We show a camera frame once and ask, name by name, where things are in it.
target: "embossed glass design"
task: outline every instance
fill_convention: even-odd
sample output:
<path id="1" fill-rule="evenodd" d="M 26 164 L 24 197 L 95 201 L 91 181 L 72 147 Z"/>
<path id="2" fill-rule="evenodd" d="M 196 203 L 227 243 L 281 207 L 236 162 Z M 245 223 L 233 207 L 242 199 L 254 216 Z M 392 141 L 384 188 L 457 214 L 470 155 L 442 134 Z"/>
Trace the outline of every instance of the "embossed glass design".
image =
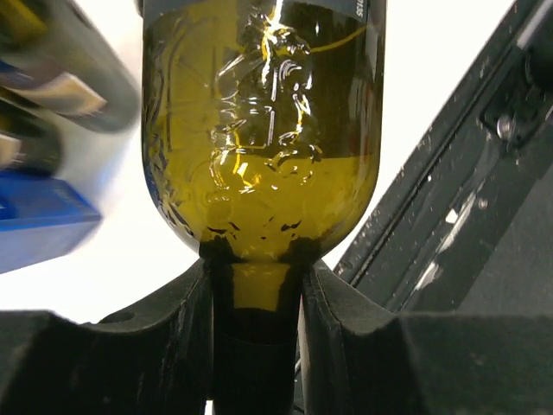
<path id="1" fill-rule="evenodd" d="M 144 30 L 143 166 L 211 267 L 215 325 L 296 332 L 301 276 L 366 210 L 378 175 L 384 18 L 206 0 Z"/>

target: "bottle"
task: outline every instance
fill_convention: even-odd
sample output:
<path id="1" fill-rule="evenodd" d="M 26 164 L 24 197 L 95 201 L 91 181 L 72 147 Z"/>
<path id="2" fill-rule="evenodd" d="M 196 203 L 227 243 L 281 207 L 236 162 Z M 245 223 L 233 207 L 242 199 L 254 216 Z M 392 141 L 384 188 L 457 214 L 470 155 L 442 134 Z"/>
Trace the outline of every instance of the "bottle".
<path id="1" fill-rule="evenodd" d="M 0 171 L 52 176 L 61 166 L 62 155 L 55 125 L 0 100 Z"/>
<path id="2" fill-rule="evenodd" d="M 97 132 L 139 113 L 130 75 L 73 0 L 0 2 L 0 86 Z"/>
<path id="3" fill-rule="evenodd" d="M 13 93 L 12 91 L 8 91 L 7 89 L 1 88 L 1 87 L 0 87 L 0 100 L 7 102 L 9 104 L 17 105 L 30 110 L 36 110 L 40 108 L 33 101 L 29 101 L 28 99 L 25 99 L 24 97 L 17 95 L 16 93 Z"/>
<path id="4" fill-rule="evenodd" d="M 385 2 L 371 4 L 143 2 L 143 166 L 212 279 L 218 415 L 291 412 L 302 277 L 372 197 Z"/>
<path id="5" fill-rule="evenodd" d="M 135 0 L 135 5 L 137 6 L 138 15 L 142 16 L 143 0 Z"/>

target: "wine bottle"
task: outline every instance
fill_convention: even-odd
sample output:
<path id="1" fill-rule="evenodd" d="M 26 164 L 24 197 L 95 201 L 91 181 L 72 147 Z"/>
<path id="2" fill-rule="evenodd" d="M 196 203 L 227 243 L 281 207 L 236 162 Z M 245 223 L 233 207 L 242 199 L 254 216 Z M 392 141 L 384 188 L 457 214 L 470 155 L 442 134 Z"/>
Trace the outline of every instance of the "wine bottle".
<path id="1" fill-rule="evenodd" d="M 4 102 L 8 102 L 9 104 L 21 106 L 23 108 L 27 109 L 38 109 L 40 106 L 35 104 L 33 101 L 29 101 L 28 99 L 25 99 L 24 97 L 17 95 L 16 93 L 13 93 L 12 91 L 8 91 L 5 88 L 0 87 L 0 100 Z"/>
<path id="2" fill-rule="evenodd" d="M 0 170 L 52 176 L 62 162 L 55 125 L 0 100 Z"/>
<path id="3" fill-rule="evenodd" d="M 0 2 L 0 86 L 97 132 L 139 113 L 130 75 L 73 0 Z"/>
<path id="4" fill-rule="evenodd" d="M 366 0 L 143 2 L 144 171 L 212 279 L 218 415 L 291 411 L 302 277 L 377 181 L 384 17 Z"/>
<path id="5" fill-rule="evenodd" d="M 137 11 L 140 16 L 142 16 L 142 9 L 143 9 L 143 0 L 135 0 L 135 4 L 137 6 Z"/>

